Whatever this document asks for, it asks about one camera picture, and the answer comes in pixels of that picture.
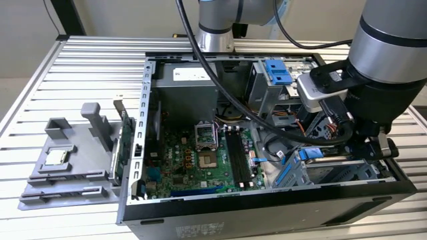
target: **green circuit board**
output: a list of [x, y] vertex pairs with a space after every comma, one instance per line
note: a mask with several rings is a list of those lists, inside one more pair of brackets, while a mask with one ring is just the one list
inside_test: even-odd
[[[247, 164], [250, 164], [250, 151], [256, 150], [248, 129], [242, 131], [240, 137], [243, 145], [247, 146], [246, 158], [248, 159]], [[147, 179], [147, 195], [150, 199], [168, 198], [171, 197], [171, 192], [183, 190], [208, 190], [215, 188], [214, 193], [230, 193], [266, 188], [259, 166], [256, 166], [258, 174], [252, 178], [252, 186], [242, 188], [235, 185], [223, 130], [218, 131], [218, 143], [215, 151], [203, 149], [199, 152], [196, 151], [194, 129], [180, 132], [166, 131], [163, 160], [158, 165], [162, 179], [156, 183], [154, 183], [152, 179]], [[210, 157], [208, 164], [200, 162], [206, 159], [204, 156]]]

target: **cable connector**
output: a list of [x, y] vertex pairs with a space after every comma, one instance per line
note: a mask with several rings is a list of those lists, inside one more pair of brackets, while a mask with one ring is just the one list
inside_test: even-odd
[[348, 112], [344, 102], [339, 96], [331, 96], [322, 99], [319, 104], [330, 122], [332, 120], [338, 125], [344, 125], [354, 120], [354, 116]]

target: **white wall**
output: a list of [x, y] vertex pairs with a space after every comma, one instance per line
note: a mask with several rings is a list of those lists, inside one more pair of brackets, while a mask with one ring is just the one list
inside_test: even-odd
[[[183, 2], [196, 31], [198, 0]], [[88, 35], [168, 38], [186, 34], [174, 0], [75, 0], [75, 6]], [[247, 38], [266, 39], [270, 30], [271, 26], [250, 26]]]
[[56, 36], [43, 0], [0, 0], [0, 78], [31, 77]]
[[367, 0], [291, 0], [284, 27], [296, 40], [352, 39]]

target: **silver metal panel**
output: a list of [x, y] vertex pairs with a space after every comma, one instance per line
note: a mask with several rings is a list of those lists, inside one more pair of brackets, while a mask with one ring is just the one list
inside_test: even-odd
[[[312, 52], [278, 40], [236, 39], [235, 48], [238, 52]], [[74, 36], [55, 44], [0, 124], [0, 239], [11, 235], [26, 240], [138, 239], [127, 226], [115, 224], [118, 204], [20, 211], [18, 197], [47, 139], [48, 119], [60, 116], [70, 118], [71, 124], [87, 123], [79, 109], [84, 102], [96, 101], [108, 120], [119, 121], [111, 100], [116, 94], [123, 94], [130, 115], [138, 116], [146, 51], [190, 50], [187, 39], [180, 38]], [[318, 52], [331, 63], [347, 58], [348, 47]], [[427, 239], [427, 123], [411, 107], [394, 121], [390, 136], [400, 147], [396, 160], [418, 194], [351, 225], [247, 239]]]

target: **black metal post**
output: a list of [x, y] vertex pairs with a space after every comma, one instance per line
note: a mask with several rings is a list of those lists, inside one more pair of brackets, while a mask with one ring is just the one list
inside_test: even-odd
[[60, 24], [67, 35], [86, 36], [74, 0], [51, 0]]

